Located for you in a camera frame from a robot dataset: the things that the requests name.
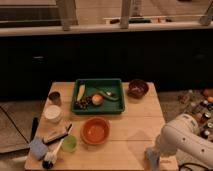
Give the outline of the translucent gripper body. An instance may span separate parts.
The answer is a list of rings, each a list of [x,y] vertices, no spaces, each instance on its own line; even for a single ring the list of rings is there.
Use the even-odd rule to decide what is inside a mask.
[[[158,164],[161,157],[167,157],[168,151],[166,144],[163,142],[156,142],[153,147],[153,161],[155,164]]]

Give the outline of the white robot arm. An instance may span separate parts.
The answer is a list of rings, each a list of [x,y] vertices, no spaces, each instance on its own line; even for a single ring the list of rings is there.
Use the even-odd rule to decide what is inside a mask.
[[[166,123],[157,136],[152,150],[151,165],[153,171],[159,171],[161,156],[171,156],[178,149],[197,158],[213,169],[213,143],[197,135],[198,123],[188,114],[181,114]]]

